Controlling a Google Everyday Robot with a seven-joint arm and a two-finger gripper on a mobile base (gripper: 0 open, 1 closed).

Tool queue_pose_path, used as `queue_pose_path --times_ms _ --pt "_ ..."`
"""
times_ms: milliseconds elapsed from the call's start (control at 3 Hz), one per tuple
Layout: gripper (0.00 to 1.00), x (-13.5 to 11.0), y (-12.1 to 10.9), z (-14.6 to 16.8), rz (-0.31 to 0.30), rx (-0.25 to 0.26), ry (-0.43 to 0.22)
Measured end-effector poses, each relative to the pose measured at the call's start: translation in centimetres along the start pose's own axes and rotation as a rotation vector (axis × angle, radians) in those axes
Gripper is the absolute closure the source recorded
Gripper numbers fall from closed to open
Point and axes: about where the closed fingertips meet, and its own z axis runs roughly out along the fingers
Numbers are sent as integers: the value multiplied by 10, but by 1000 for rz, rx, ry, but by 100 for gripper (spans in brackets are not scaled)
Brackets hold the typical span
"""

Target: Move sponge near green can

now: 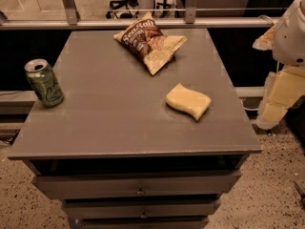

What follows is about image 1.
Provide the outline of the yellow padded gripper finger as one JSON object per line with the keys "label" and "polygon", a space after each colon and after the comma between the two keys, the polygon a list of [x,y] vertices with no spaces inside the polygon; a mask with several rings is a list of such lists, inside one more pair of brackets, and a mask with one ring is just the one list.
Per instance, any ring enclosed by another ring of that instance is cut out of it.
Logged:
{"label": "yellow padded gripper finger", "polygon": [[274,34],[275,26],[272,26],[254,41],[253,48],[260,51],[271,50],[273,48]]}
{"label": "yellow padded gripper finger", "polygon": [[263,130],[272,129],[304,94],[304,67],[285,65],[280,72],[269,73],[258,107],[256,125]]}

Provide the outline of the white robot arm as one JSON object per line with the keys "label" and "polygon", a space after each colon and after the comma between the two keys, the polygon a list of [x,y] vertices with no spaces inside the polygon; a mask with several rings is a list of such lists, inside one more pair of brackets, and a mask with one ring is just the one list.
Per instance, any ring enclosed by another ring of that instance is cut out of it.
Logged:
{"label": "white robot arm", "polygon": [[294,0],[253,47],[271,50],[277,62],[276,72],[269,73],[265,80],[255,122],[258,128],[269,130],[305,94],[305,0]]}

